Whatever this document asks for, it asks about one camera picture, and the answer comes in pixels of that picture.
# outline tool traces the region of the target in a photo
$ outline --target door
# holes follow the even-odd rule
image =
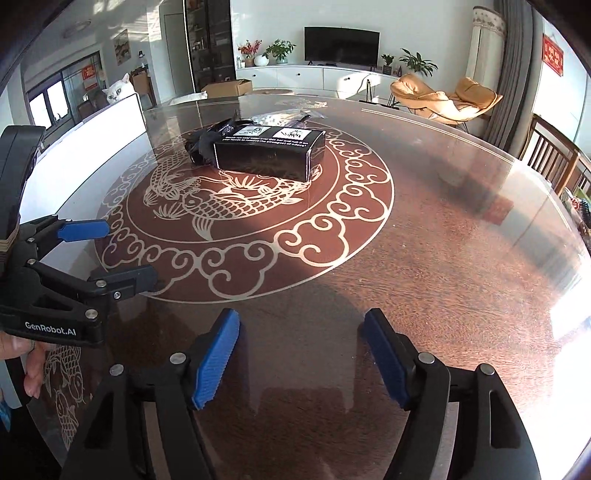
[[[173,75],[176,96],[179,97],[193,93],[191,65],[189,65],[189,52],[187,51],[187,38],[184,33],[185,23],[183,14],[165,15],[164,28],[170,71]]]

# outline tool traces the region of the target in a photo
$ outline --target white vase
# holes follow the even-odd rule
[[[257,67],[266,67],[267,65],[269,65],[269,57],[265,55],[257,55],[255,57],[255,65]]]

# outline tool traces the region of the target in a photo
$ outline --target red flowers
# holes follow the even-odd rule
[[[255,40],[255,44],[251,45],[251,43],[247,40],[245,45],[238,48],[238,51],[246,56],[247,59],[249,59],[256,55],[261,43],[262,40]]]

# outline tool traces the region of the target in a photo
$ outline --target finger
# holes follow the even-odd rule
[[[27,393],[27,395],[29,395],[29,397],[34,397],[35,393],[41,389],[42,384],[43,374],[39,374],[34,377],[27,375],[23,383],[25,387],[25,392]]]
[[[0,332],[0,360],[16,358],[33,349],[35,342]]]
[[[36,345],[33,351],[27,355],[27,375],[29,377],[36,377],[43,372],[44,364],[45,350]]]
[[[43,348],[46,352],[52,352],[56,349],[57,345],[55,343],[45,343],[45,342],[35,342],[35,345],[39,345]]]

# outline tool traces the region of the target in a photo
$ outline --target white cat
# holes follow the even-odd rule
[[[127,98],[135,93],[134,86],[129,81],[129,73],[126,73],[122,80],[117,80],[108,89],[103,90],[107,95],[107,102],[115,103],[117,100]]]

